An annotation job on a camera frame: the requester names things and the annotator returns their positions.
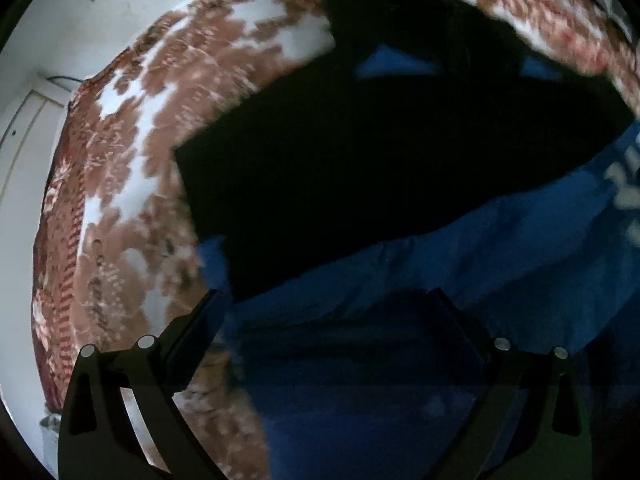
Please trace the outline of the white door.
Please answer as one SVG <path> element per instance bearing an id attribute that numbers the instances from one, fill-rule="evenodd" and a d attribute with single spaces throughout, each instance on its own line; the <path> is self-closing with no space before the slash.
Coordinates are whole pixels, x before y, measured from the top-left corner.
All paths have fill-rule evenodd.
<path id="1" fill-rule="evenodd" d="M 1 137 L 1 238 L 34 234 L 65 108 L 32 90 Z"/>

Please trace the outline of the blue and black sweatshirt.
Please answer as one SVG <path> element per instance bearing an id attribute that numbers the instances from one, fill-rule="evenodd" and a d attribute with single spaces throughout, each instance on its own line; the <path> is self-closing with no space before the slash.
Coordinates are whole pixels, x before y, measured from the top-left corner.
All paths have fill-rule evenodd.
<path id="1" fill-rule="evenodd" d="M 322 0 L 334 45 L 175 151 L 276 479 L 414 479 L 472 404 L 450 274 L 634 115 L 459 0 Z"/>

